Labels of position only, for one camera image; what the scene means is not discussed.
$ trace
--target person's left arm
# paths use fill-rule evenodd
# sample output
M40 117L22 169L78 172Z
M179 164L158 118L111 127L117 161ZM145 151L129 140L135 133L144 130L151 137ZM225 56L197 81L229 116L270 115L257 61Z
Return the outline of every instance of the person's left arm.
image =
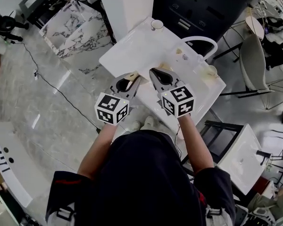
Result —
M81 162L77 174L94 180L103 165L117 126L106 124Z

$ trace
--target black shirt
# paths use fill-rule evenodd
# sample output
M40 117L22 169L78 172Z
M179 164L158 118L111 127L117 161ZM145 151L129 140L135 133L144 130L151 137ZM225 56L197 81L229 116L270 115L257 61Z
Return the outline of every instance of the black shirt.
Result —
M191 184L169 136L142 130L121 136L110 148L96 181L56 172L49 214L75 202L75 225L192 223L205 225L207 203L235 209L231 180L218 168L200 171Z

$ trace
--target forearm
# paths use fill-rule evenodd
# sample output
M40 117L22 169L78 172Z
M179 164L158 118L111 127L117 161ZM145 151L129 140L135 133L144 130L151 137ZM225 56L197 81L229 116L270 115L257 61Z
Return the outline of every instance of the forearm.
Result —
M95 139L88 153L83 158L78 174L95 179L103 165L117 127L106 124Z
M178 118L191 166L195 173L214 167L213 158L190 115Z

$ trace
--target marble box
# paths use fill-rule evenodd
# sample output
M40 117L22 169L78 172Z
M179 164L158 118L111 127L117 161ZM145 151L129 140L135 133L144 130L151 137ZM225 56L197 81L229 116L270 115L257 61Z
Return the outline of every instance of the marble box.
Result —
M98 65L112 47L101 14L78 0L68 2L40 34L56 55L83 68Z

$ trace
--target white square table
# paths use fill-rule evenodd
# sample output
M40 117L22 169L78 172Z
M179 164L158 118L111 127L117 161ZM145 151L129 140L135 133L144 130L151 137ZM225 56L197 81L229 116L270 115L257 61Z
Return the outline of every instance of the white square table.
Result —
M137 71L144 80L136 97L155 113L174 133L178 131L178 120L167 115L158 104L159 98L149 77L149 69L167 62L185 83L190 84L196 96L195 110L191 117L197 124L216 101L225 83L220 77L209 76L208 64L200 60L198 54L183 43L166 27L151 30L153 18L147 17L137 27L114 45L101 58L100 63L114 76ZM183 139L181 130L178 133Z

